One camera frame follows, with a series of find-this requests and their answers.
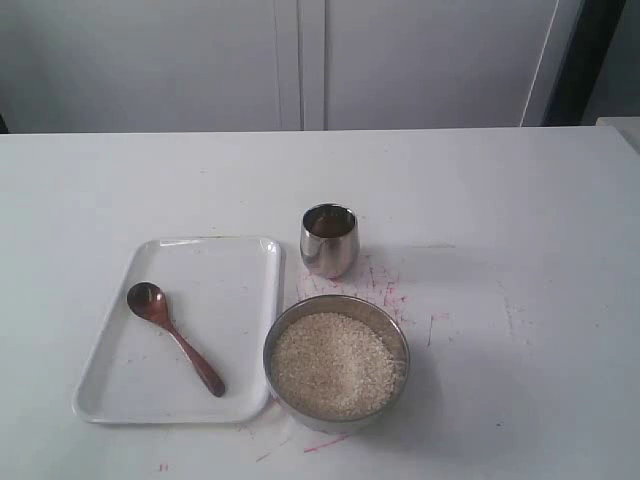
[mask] rectangular tray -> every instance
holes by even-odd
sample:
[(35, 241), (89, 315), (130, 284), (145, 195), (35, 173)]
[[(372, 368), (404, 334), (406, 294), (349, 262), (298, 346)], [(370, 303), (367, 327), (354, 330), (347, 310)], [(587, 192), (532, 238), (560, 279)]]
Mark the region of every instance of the rectangular tray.
[[(262, 344), (276, 316), (281, 250), (267, 238), (157, 240), (136, 251), (73, 399), (97, 423), (235, 423), (268, 399)], [(178, 330), (218, 371), (206, 389), (173, 338), (126, 303), (149, 281), (167, 295)]]

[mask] spoon handle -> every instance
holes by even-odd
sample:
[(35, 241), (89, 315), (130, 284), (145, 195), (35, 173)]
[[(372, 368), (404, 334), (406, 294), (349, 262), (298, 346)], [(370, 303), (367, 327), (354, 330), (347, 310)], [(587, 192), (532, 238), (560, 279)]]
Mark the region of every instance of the spoon handle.
[(177, 330), (173, 329), (171, 334), (173, 335), (173, 338), (176, 339), (176, 342), (180, 344), (180, 347), (184, 350), (187, 357), (189, 357), (189, 360), (191, 360), (191, 363), (193, 364), (193, 368), (196, 369), (196, 372), (209, 391), (216, 397), (224, 395), (226, 390), (224, 382), (213, 367), (209, 365), (209, 362), (207, 362), (195, 348), (189, 345), (189, 342), (187, 342)]

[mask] rice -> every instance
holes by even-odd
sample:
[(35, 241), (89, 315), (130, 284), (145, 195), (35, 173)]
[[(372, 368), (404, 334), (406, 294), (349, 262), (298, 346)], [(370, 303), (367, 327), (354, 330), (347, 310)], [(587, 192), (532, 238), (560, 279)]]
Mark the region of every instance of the rice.
[(396, 380), (393, 356), (382, 339), (338, 313), (308, 315), (290, 325), (276, 342), (271, 367), (284, 400), (325, 420), (378, 410)]

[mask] white cabinet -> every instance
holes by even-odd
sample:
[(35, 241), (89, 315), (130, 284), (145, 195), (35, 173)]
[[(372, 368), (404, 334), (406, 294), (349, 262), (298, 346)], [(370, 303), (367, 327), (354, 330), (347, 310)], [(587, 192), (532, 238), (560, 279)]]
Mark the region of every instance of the white cabinet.
[(295, 0), (0, 3), (12, 131), (300, 127)]
[(15, 132), (540, 124), (580, 0), (4, 0)]
[[(313, 129), (540, 124), (579, 0), (300, 0)], [(322, 9), (305, 6), (324, 3)], [(321, 12), (323, 18), (313, 18)]]

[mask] metal cup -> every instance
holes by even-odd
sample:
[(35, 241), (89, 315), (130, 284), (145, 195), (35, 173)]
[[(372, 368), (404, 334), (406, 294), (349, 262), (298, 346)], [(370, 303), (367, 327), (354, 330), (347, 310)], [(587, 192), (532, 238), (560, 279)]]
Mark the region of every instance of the metal cup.
[(315, 275), (336, 278), (353, 265), (358, 252), (358, 219), (346, 207), (325, 203), (302, 217), (300, 254)]

